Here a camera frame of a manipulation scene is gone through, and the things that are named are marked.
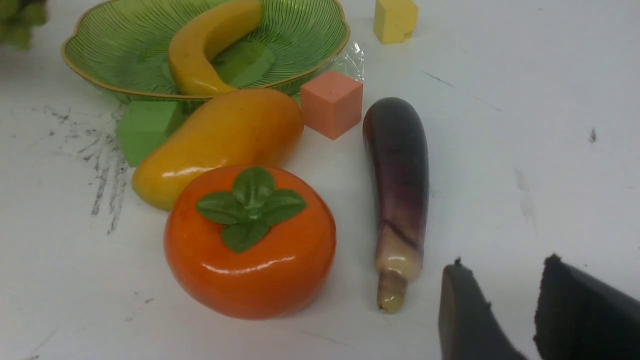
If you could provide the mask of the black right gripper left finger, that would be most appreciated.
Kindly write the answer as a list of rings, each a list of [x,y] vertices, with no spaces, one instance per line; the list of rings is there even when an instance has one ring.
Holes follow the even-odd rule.
[[[503,332],[473,271],[455,258],[442,271],[438,313],[443,360],[524,360]]]

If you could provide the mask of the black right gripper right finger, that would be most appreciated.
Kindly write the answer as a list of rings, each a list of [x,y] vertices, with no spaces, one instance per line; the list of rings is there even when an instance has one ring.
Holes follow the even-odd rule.
[[[564,263],[544,260],[534,314],[534,342],[543,360],[637,360],[638,299]]]

